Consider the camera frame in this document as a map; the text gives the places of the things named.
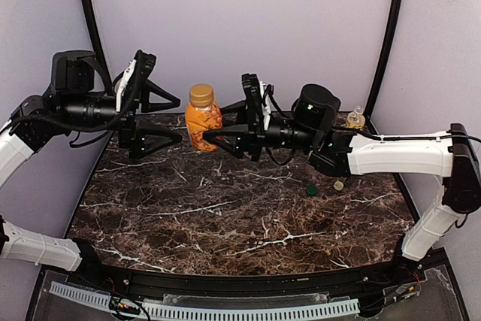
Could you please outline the orange juice bottle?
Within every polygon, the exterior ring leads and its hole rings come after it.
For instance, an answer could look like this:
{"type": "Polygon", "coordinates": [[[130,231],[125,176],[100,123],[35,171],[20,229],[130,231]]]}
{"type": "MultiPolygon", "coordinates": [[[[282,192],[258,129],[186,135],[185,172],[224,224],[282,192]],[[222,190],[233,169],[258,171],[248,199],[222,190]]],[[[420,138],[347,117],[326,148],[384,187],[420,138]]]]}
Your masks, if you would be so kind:
{"type": "Polygon", "coordinates": [[[193,107],[190,102],[185,113],[186,127],[192,147],[201,152],[213,152],[217,146],[203,140],[203,132],[222,128],[222,114],[214,99],[213,104],[205,108],[193,107]]]}

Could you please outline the gold bottle cap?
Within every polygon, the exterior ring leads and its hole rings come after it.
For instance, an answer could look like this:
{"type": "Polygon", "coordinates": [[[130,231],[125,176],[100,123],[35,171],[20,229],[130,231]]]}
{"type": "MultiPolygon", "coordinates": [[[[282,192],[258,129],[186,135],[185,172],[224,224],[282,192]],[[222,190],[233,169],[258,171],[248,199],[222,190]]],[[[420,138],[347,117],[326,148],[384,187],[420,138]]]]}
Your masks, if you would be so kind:
{"type": "Polygon", "coordinates": [[[193,107],[208,107],[213,104],[214,99],[214,91],[211,85],[200,83],[192,86],[189,90],[189,101],[193,107]]]}

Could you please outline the dark green bottle cap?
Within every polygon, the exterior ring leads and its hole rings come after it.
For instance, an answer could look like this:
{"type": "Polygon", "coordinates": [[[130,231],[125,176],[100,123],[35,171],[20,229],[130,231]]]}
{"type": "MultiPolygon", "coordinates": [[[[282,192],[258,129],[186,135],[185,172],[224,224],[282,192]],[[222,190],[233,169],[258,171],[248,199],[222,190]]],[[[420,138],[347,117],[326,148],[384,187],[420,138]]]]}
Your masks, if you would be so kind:
{"type": "Polygon", "coordinates": [[[314,197],[318,195],[319,189],[316,185],[310,184],[306,187],[305,192],[309,197],[314,197]]]}

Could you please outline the pale green bottle cap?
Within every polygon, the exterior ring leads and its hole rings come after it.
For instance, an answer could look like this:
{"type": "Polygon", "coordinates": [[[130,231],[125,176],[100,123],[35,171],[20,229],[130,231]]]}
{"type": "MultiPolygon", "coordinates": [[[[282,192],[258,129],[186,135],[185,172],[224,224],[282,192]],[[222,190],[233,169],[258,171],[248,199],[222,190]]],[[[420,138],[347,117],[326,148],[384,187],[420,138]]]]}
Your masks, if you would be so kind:
{"type": "Polygon", "coordinates": [[[339,180],[334,183],[334,188],[337,191],[341,191],[343,189],[343,187],[344,187],[344,184],[339,180]]]}

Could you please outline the green tea bottle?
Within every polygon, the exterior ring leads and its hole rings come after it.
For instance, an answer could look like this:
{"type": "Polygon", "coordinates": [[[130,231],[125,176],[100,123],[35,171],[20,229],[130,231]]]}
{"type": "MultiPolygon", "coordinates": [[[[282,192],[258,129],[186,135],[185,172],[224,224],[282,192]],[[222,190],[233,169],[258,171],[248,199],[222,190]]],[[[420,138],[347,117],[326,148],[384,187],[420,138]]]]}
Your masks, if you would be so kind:
{"type": "Polygon", "coordinates": [[[361,105],[356,106],[353,111],[348,113],[345,126],[350,129],[360,130],[365,127],[364,108],[361,105]]]}

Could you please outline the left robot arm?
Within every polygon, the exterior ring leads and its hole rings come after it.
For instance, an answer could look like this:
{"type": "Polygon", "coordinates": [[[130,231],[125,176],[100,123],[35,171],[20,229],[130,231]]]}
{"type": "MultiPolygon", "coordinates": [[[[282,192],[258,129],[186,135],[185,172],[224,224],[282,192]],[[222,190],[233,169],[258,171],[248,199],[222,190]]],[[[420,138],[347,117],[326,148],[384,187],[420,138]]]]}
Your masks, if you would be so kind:
{"type": "MultiPolygon", "coordinates": [[[[71,50],[53,56],[51,81],[43,95],[26,98],[1,128],[1,182],[38,153],[52,138],[72,132],[94,133],[94,142],[116,132],[119,147],[132,159],[179,144],[183,137],[137,113],[170,110],[180,100],[149,76],[153,54],[138,50],[128,67],[110,80],[92,51],[71,50]]],[[[1,258],[93,274],[101,260],[90,242],[53,238],[1,221],[1,258]]]]}

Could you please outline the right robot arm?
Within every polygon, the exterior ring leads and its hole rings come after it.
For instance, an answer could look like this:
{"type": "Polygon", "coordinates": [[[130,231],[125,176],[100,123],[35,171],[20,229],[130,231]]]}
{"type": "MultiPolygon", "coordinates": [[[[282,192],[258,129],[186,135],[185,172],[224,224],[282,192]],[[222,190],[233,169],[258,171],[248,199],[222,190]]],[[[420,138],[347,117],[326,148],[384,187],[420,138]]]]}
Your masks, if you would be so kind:
{"type": "Polygon", "coordinates": [[[301,150],[316,171],[331,177],[374,173],[430,174],[441,178],[434,203],[401,239],[399,256],[418,262],[464,215],[480,208],[479,160],[474,137],[460,123],[427,135],[371,135],[334,123],[340,99],[317,84],[302,87],[292,116],[269,114],[271,86],[243,83],[246,98],[225,108],[233,125],[204,132],[203,139],[256,162],[262,151],[301,150]]]}

